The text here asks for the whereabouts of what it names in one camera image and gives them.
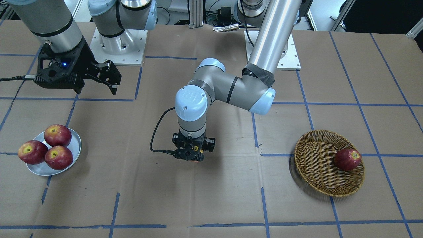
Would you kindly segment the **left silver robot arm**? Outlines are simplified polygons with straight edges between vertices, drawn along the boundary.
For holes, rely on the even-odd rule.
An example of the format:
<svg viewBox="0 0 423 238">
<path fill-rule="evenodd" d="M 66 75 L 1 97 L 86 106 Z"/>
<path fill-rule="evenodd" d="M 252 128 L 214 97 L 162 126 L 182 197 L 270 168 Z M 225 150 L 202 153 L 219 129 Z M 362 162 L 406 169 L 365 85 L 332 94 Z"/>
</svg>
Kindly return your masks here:
<svg viewBox="0 0 423 238">
<path fill-rule="evenodd" d="M 214 58 L 204 59 L 192 80 L 175 97 L 179 132 L 173 135 L 175 151 L 168 154 L 186 161 L 202 161 L 213 151 L 214 138 L 206 138 L 207 111 L 216 100 L 264 115 L 276 95 L 274 73 L 299 17 L 300 0 L 239 0 L 237 21 L 259 28 L 258 37 L 242 77 L 226 72 Z"/>
</svg>

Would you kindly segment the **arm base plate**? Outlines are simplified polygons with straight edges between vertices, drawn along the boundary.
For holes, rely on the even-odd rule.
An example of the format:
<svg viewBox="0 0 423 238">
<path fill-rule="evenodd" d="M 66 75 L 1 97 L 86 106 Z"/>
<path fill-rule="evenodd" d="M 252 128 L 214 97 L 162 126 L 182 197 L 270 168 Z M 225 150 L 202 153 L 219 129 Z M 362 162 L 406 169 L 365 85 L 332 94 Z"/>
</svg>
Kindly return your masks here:
<svg viewBox="0 0 423 238">
<path fill-rule="evenodd" d="M 251 45 L 246 31 L 244 32 L 245 35 L 245 46 L 246 46 L 246 56 L 247 60 L 250 59 L 250 55 L 253 50 L 253 46 Z M 276 70 L 300 70 L 301 63 L 296 51 L 295 43 L 293 40 L 293 36 L 290 35 L 287 44 L 284 48 L 283 54 L 281 55 L 281 58 L 277 64 Z"/>
<path fill-rule="evenodd" d="M 120 36 L 108 38 L 98 29 L 90 43 L 96 61 L 108 60 L 116 66 L 142 66 L 148 31 L 126 29 Z"/>
</svg>

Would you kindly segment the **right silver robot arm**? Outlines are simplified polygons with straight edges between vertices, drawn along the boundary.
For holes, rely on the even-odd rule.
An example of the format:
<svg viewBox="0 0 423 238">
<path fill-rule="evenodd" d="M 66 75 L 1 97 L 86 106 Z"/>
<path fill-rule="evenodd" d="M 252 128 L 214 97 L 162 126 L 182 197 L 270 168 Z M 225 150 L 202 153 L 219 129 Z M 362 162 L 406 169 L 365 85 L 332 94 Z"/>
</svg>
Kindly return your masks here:
<svg viewBox="0 0 423 238">
<path fill-rule="evenodd" d="M 121 74 L 112 60 L 95 60 L 63 0 L 9 0 L 27 28 L 41 42 L 37 73 L 5 77 L 1 81 L 31 80 L 46 89 L 73 89 L 81 93 L 86 79 L 105 84 L 113 95 Z M 135 48 L 129 30 L 153 30 L 157 18 L 154 0 L 89 0 L 89 13 L 106 53 L 116 55 Z"/>
</svg>

